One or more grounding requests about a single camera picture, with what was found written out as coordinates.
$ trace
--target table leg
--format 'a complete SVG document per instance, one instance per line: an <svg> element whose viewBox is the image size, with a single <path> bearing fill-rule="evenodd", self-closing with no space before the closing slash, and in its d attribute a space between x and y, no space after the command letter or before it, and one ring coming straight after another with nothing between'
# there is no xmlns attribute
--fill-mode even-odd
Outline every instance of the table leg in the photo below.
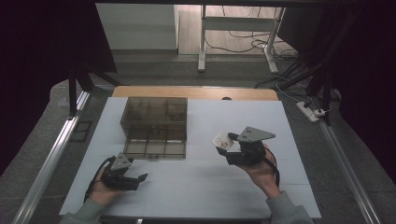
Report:
<svg viewBox="0 0 396 224"><path fill-rule="evenodd" d="M201 6L201 45L198 58L198 72L205 71L205 28L206 28L206 6Z"/></svg>

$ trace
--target sleeve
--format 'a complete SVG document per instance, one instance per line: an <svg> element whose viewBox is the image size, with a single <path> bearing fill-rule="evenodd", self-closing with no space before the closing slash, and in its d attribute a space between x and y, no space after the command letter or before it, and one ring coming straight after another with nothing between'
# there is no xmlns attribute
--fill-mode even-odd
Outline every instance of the sleeve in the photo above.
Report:
<svg viewBox="0 0 396 224"><path fill-rule="evenodd" d="M101 204L87 199L87 201L81 206L81 208L75 213L70 214L67 213L61 219L60 224L92 224L99 223L99 217L102 212L105 210L105 207Z"/></svg>
<svg viewBox="0 0 396 224"><path fill-rule="evenodd" d="M266 200L272 213L272 224L314 224L302 205L294 205L286 191Z"/></svg>

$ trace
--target power strip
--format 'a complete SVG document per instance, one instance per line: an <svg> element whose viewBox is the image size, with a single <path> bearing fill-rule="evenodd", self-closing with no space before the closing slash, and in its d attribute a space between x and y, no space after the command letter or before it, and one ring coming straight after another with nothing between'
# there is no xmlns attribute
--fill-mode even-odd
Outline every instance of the power strip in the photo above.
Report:
<svg viewBox="0 0 396 224"><path fill-rule="evenodd" d="M317 110L314 110L314 115L317 116L317 117L325 116L326 112L324 110L322 110L322 109L317 109Z"/></svg>
<svg viewBox="0 0 396 224"><path fill-rule="evenodd" d="M305 116L311 121L315 122L318 121L318 117L314 114L314 111L311 110L309 107L304 107L304 102L299 102L297 103L297 107L300 108L300 110L305 114Z"/></svg>

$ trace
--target dark curtain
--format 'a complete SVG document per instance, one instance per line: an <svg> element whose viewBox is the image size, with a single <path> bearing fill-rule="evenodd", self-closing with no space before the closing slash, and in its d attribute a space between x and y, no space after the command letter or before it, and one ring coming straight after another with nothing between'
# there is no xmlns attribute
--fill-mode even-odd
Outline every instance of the dark curtain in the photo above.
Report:
<svg viewBox="0 0 396 224"><path fill-rule="evenodd" d="M367 1L335 55L341 114L396 183L396 4Z"/></svg>
<svg viewBox="0 0 396 224"><path fill-rule="evenodd" d="M85 64L116 70L94 2L0 0L0 18L2 174L40 119L53 85Z"/></svg>

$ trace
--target hand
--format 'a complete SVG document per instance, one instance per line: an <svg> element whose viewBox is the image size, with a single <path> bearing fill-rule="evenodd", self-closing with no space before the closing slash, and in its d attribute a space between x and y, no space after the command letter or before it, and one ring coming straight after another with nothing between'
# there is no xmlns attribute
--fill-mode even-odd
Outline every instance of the hand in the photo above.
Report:
<svg viewBox="0 0 396 224"><path fill-rule="evenodd" d="M275 163L275 158L272 153L266 153L265 158L267 158L272 163ZM276 185L274 172L271 167L261 161L252 166L238 166L242 170L244 170L253 181L255 185L257 185L268 198L274 198L280 194L280 189Z"/></svg>
<svg viewBox="0 0 396 224"><path fill-rule="evenodd" d="M120 189L110 189L100 180L105 168L99 172L98 176L95 178L95 184L93 185L90 198L97 203L107 206L109 205L117 196L125 192L126 190Z"/></svg>

